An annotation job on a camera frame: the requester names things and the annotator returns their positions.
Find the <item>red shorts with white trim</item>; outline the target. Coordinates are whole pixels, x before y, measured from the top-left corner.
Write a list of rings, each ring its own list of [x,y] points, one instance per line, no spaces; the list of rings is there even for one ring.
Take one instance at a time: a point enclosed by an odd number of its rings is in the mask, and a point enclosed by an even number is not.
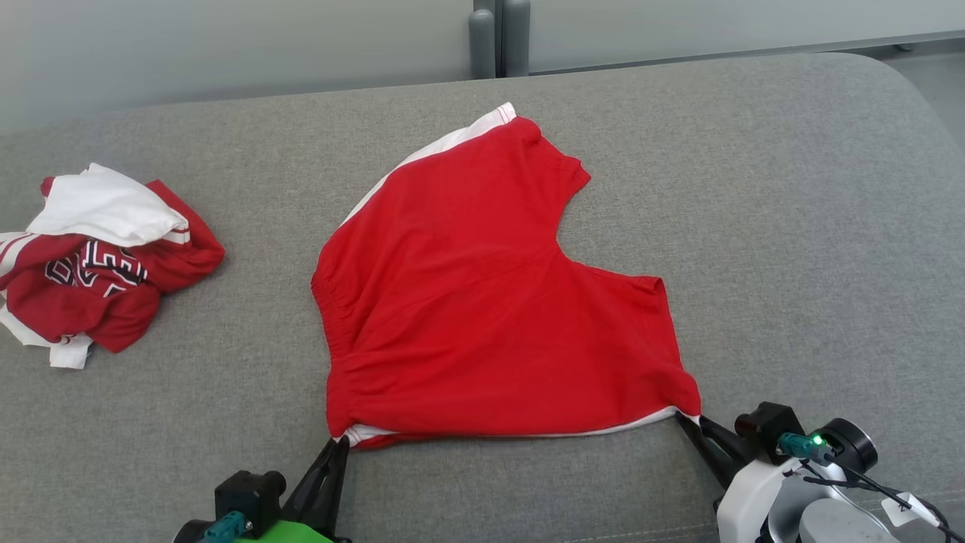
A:
[[[572,260],[559,243],[590,179],[511,103],[383,176],[311,279],[331,436],[379,447],[696,422],[662,278]]]

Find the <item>grey fabric sofa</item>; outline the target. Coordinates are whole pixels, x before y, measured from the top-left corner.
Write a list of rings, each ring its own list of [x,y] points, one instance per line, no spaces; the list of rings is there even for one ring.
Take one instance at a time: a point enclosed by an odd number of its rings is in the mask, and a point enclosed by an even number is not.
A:
[[[407,155],[510,102],[592,181],[569,257],[661,276],[704,412],[844,417],[871,477],[965,535],[965,155],[895,69],[792,54],[169,104],[0,135],[0,232],[45,176],[162,179],[226,260],[82,371],[0,327],[0,543],[171,543],[235,471],[296,484],[326,443],[309,281]]]

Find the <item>red jersey with white sleeves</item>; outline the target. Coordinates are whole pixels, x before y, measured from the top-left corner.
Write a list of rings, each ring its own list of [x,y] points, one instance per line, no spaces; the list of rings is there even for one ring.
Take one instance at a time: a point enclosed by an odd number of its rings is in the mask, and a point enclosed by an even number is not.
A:
[[[159,179],[90,164],[39,191],[44,209],[26,230],[0,234],[0,326],[47,348],[52,367],[83,369],[93,345],[121,353],[162,296],[223,262],[210,227]]]

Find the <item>grey rounded post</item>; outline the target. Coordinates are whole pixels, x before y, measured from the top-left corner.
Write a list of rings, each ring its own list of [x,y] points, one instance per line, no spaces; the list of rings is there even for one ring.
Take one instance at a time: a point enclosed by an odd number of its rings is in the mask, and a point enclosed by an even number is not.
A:
[[[502,59],[506,77],[528,76],[531,12],[531,0],[504,0]]]
[[[473,11],[469,16],[468,29],[471,78],[496,78],[495,15],[487,9]]]

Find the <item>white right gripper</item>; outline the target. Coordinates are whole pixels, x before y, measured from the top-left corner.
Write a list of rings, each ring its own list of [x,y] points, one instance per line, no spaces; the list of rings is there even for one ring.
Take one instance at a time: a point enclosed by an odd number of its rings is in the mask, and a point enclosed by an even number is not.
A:
[[[755,455],[745,440],[710,417],[691,419],[676,413],[679,423],[714,478],[726,490],[716,512],[720,543],[785,543],[770,510],[787,477],[801,467],[797,459],[774,466]]]

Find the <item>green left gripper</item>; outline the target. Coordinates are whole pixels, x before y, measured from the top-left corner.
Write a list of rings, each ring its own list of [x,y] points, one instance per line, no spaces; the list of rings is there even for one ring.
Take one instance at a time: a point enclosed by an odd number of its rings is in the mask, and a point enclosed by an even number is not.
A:
[[[238,538],[234,543],[333,543],[347,475],[351,439],[329,443],[313,461],[282,508],[282,519],[261,538]]]

